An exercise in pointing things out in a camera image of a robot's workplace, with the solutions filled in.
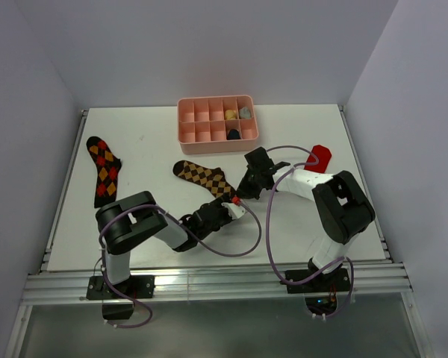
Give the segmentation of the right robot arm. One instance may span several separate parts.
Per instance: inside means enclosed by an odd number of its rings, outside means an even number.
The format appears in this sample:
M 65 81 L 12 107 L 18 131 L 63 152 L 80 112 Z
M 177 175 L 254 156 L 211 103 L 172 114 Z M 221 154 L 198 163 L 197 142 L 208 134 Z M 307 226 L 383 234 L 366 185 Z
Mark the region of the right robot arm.
M 342 268 L 355 238 L 363 233 L 376 218 L 375 210 L 351 172 L 323 174 L 304 169 L 316 166 L 318 156 L 304 148 L 302 151 L 314 158 L 312 163 L 274 163 L 268 150 L 258 147 L 245 154 L 247 170 L 237 188 L 242 199 L 258 199 L 262 190 L 269 190 L 265 216 L 265 245 L 268 260 L 276 276 L 289 286 L 310 286 L 318 291 L 327 289 L 334 281 L 334 273 Z M 287 192 L 312 201 L 325 232 L 316 254 L 309 260 L 308 276 L 291 281 L 281 275 L 273 259 L 270 243 L 270 219 L 273 199 L 277 192 Z

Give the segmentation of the grey rolled sock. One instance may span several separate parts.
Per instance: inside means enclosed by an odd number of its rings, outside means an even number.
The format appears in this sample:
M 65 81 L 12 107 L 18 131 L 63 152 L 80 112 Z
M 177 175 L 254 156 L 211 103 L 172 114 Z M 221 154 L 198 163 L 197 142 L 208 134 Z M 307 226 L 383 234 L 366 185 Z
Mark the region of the grey rolled sock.
M 242 107 L 239 109 L 239 117 L 241 119 L 251 119 L 252 113 L 248 107 Z

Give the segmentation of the yellow rolled sock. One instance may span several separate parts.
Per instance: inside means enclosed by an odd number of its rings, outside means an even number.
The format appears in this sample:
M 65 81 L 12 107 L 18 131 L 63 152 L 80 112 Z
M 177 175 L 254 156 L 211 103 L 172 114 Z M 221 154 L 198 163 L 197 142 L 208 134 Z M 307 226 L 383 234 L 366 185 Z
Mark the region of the yellow rolled sock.
M 235 110 L 227 110 L 224 113 L 225 120 L 233 120 L 237 118 L 237 113 Z

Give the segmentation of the dark navy rolled sock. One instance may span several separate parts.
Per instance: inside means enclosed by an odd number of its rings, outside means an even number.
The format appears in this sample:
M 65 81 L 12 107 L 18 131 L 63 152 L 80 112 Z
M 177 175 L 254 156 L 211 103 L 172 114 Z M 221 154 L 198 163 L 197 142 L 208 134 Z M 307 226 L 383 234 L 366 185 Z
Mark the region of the dark navy rolled sock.
M 240 132 L 239 130 L 232 128 L 228 133 L 227 133 L 227 140 L 240 140 Z

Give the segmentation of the red christmas sock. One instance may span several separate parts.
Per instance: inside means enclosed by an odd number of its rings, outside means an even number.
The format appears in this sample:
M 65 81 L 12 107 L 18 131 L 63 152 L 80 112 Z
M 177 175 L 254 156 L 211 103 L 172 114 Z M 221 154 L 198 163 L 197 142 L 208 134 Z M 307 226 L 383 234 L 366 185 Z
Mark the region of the red christmas sock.
M 305 170 L 324 174 L 332 158 L 331 151 L 323 145 L 315 145 L 308 156 Z

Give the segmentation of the pink divided organizer box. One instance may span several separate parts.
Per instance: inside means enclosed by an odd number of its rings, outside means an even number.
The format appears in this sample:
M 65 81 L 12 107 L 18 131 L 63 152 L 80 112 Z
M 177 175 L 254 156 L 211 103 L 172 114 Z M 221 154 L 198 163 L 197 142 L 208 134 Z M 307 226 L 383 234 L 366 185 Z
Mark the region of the pink divided organizer box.
M 251 110 L 251 119 L 239 117 L 242 107 Z M 237 118 L 225 120 L 227 110 L 235 110 Z M 181 150 L 190 155 L 251 151 L 259 138 L 254 102 L 249 95 L 182 98 L 177 103 L 177 128 Z M 239 130 L 240 140 L 226 139 L 232 128 Z

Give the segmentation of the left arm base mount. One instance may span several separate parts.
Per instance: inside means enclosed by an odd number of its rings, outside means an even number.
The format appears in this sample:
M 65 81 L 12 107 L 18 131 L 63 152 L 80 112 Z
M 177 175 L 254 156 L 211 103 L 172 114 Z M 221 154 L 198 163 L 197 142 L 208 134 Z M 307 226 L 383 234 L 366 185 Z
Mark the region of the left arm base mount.
M 154 295 L 155 277 L 153 275 L 130 276 L 129 279 L 114 285 L 114 288 L 133 299 L 152 298 Z M 122 299 L 105 282 L 102 276 L 89 279 L 86 299 L 88 301 L 109 301 Z M 111 321 L 125 321 L 134 313 L 135 303 L 102 304 L 102 316 Z

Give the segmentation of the brown yellow argyle sock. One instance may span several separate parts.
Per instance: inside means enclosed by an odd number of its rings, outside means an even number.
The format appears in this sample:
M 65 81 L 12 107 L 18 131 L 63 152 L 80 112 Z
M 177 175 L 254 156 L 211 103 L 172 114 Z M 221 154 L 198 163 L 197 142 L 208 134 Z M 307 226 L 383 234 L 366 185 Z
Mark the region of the brown yellow argyle sock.
M 236 190 L 226 180 L 220 167 L 209 169 L 188 160 L 179 160 L 174 164 L 172 173 L 177 178 L 206 189 L 215 198 L 230 202 L 236 196 Z

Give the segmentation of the aluminium front rail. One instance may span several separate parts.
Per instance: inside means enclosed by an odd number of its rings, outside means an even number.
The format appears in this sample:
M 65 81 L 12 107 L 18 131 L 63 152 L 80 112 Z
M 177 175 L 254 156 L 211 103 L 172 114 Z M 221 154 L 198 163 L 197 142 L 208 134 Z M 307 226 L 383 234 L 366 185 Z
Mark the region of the aluminium front rail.
M 356 295 L 412 292 L 402 263 L 354 265 Z M 214 268 L 133 270 L 136 276 L 153 275 L 155 288 L 149 301 L 206 301 L 284 298 L 286 287 L 265 265 Z M 20 304 L 23 306 L 88 304 L 85 298 L 91 271 L 44 272 L 28 277 Z

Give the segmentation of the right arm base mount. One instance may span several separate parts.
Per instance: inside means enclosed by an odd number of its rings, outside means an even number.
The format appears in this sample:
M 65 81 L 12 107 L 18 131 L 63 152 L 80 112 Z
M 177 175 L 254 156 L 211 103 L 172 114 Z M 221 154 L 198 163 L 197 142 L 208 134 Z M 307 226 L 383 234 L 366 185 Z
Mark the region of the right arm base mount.
M 329 274 L 319 274 L 300 286 L 285 284 L 287 294 L 305 295 L 305 305 L 316 315 L 330 315 L 338 309 L 337 295 L 353 290 L 353 278 L 348 270 L 339 266 Z

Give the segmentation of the red orange argyle sock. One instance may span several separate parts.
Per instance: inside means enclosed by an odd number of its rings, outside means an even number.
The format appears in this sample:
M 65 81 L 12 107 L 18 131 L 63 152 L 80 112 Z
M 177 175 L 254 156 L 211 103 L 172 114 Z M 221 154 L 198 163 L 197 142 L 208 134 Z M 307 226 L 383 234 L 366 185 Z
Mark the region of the red orange argyle sock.
M 86 146 L 97 172 L 93 206 L 101 208 L 116 200 L 122 161 L 113 154 L 108 144 L 97 136 L 89 137 Z

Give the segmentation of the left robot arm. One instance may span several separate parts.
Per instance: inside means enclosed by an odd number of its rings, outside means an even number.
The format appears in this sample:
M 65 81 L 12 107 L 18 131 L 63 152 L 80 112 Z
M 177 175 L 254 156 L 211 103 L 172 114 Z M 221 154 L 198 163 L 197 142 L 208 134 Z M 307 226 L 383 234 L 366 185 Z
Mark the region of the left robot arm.
M 147 239 L 156 238 L 175 252 L 189 251 L 242 215 L 234 202 L 217 198 L 194 213 L 173 219 L 148 191 L 103 206 L 96 213 L 96 221 L 104 277 L 90 278 L 87 299 L 109 300 L 125 295 L 134 299 L 152 298 L 155 277 L 131 274 L 133 249 Z

